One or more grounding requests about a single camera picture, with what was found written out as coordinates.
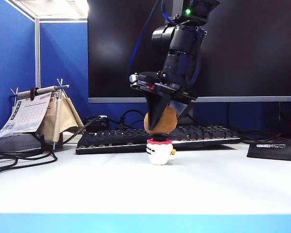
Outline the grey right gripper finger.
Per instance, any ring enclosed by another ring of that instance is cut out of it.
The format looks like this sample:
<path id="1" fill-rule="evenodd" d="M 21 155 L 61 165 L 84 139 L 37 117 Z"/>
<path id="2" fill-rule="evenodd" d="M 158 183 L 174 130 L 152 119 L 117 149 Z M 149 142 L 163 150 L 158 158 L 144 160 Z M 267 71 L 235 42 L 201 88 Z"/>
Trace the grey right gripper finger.
<path id="1" fill-rule="evenodd" d="M 175 110 L 178 120 L 184 119 L 187 116 L 190 116 L 190 117 L 193 116 L 193 113 L 194 113 L 193 102 L 189 102 L 188 104 L 186 104 L 186 103 L 181 103 L 175 100 L 171 100 L 169 106 Z"/>

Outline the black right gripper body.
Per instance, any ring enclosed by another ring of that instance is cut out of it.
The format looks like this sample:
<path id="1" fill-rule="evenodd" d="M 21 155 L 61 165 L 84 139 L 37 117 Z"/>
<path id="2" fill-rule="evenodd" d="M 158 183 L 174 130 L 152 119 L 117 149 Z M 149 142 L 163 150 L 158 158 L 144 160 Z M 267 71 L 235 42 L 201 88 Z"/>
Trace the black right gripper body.
<path id="1" fill-rule="evenodd" d="M 156 72 L 141 72 L 131 74 L 129 77 L 130 87 L 146 93 L 157 95 L 169 95 L 171 100 L 181 103 L 189 103 L 196 100 L 196 97 L 178 84 L 163 82 Z"/>

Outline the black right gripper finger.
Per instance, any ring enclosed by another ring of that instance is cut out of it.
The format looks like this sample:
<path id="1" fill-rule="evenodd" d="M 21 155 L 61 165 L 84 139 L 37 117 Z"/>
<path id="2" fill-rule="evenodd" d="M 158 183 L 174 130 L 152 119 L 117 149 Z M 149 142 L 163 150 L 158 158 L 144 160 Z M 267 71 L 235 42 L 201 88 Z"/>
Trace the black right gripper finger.
<path id="1" fill-rule="evenodd" d="M 148 104 L 148 128 L 153 130 L 169 104 L 171 97 L 165 94 L 146 93 L 145 98 Z"/>

